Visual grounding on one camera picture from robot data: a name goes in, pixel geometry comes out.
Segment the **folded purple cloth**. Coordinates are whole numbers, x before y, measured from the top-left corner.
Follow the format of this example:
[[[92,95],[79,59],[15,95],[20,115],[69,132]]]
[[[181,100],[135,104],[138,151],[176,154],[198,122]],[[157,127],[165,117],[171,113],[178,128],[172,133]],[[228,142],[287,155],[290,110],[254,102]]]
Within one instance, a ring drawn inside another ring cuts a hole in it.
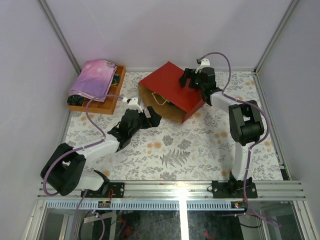
[[[112,84],[118,66],[107,60],[87,61],[68,95],[78,95],[87,99],[96,98],[97,102],[104,102]]]

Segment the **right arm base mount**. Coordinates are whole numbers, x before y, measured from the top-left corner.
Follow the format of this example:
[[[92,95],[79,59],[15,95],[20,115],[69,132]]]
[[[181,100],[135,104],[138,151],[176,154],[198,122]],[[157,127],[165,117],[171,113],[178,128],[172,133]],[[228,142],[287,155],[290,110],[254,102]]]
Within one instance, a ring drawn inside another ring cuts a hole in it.
[[[236,181],[212,181],[212,191],[213,197],[215,199],[244,199],[244,183],[245,183],[245,193],[248,199],[257,199],[258,193],[256,184],[252,181],[250,177],[245,182],[241,180]]]

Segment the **wooden organizer tray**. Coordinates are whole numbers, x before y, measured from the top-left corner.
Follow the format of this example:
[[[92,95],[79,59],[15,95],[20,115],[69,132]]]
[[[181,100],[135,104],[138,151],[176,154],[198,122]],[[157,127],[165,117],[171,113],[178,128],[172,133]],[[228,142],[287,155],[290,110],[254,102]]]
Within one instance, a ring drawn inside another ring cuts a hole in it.
[[[123,65],[119,65],[117,67],[115,74],[119,75],[120,79],[117,85],[110,86],[108,94],[111,94],[111,95],[120,94],[120,91],[124,82],[124,78],[126,75],[126,67]],[[117,101],[118,99],[116,97],[106,97],[104,102],[95,100],[88,105],[87,111],[89,113],[94,113],[94,114],[113,115],[117,105]],[[86,98],[81,106],[70,105],[70,104],[68,104],[67,106],[72,111],[85,112],[86,105],[88,102],[89,102],[89,99]]]

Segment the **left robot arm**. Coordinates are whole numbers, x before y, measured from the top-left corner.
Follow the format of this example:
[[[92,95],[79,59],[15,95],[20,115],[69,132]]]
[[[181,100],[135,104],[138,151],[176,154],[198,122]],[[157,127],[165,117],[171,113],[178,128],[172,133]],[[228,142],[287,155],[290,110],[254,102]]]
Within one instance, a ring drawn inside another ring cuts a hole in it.
[[[47,185],[50,185],[61,196],[67,196],[76,189],[80,189],[81,196],[87,198],[114,196],[116,188],[110,185],[108,177],[98,170],[86,172],[85,164],[121,151],[139,130],[158,127],[162,117],[151,106],[147,110],[149,117],[144,111],[127,109],[120,122],[96,142],[79,147],[60,144],[40,173],[45,194],[51,195],[47,190]]]

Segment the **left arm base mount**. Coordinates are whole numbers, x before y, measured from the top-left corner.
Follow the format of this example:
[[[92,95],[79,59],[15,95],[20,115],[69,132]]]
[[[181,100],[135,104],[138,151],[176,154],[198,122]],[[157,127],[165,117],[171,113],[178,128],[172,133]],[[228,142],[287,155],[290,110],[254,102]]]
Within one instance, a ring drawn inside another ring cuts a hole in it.
[[[99,190],[88,190],[86,192],[86,198],[123,198],[125,193],[124,182],[110,182],[104,184]]]

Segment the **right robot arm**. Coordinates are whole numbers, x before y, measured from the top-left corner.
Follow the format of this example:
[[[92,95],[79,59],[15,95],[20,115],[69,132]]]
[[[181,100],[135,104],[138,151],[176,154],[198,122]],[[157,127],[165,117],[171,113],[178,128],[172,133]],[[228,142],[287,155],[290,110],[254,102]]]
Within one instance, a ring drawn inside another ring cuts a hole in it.
[[[246,187],[252,186],[251,151],[264,133],[261,112],[256,101],[243,101],[227,95],[217,87],[215,70],[212,67],[202,69],[186,68],[179,79],[184,88],[200,90],[202,99],[210,106],[219,108],[229,117],[230,135],[235,145],[235,157],[229,174],[226,190],[233,197],[240,197]]]

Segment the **red paper bag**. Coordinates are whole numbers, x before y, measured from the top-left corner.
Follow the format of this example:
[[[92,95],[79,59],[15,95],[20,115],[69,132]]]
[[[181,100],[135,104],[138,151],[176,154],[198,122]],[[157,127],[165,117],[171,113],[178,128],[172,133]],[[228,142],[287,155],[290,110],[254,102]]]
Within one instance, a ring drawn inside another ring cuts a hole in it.
[[[179,78],[183,73],[181,68],[168,61],[138,83],[138,93],[144,105],[153,107],[162,118],[178,124],[184,123],[205,104],[197,89],[180,87]],[[160,105],[164,99],[175,106]]]

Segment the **aluminium frame rail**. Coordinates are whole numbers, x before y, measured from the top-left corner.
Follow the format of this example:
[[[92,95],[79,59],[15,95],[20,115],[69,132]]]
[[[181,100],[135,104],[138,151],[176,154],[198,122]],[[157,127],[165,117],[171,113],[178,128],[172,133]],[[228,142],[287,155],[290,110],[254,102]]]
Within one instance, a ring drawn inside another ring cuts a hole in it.
[[[256,181],[254,202],[297,202],[306,200],[299,181]],[[125,181],[121,198],[81,199],[81,190],[67,196],[45,196],[39,191],[38,199],[48,209],[63,210],[218,210],[234,209],[242,197],[216,198],[219,189],[211,188],[209,181]]]

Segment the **green Fox's candy bag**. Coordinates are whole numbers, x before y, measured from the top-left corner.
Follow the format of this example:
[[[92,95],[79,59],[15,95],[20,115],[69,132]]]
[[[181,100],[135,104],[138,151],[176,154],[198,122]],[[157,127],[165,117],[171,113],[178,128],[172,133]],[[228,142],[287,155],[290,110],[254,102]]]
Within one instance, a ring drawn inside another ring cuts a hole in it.
[[[175,106],[174,103],[172,103],[171,101],[168,101],[167,99],[164,99],[159,105],[160,105],[160,106],[169,105],[169,106],[171,106],[171,107]]]

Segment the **dark patterned cloth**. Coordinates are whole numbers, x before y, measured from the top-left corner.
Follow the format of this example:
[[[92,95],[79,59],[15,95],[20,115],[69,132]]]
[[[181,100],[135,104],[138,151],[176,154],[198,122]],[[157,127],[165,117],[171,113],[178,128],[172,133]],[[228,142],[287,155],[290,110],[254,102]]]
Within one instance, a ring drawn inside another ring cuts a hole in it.
[[[71,106],[82,106],[86,98],[80,95],[70,95],[67,98],[67,104]]]

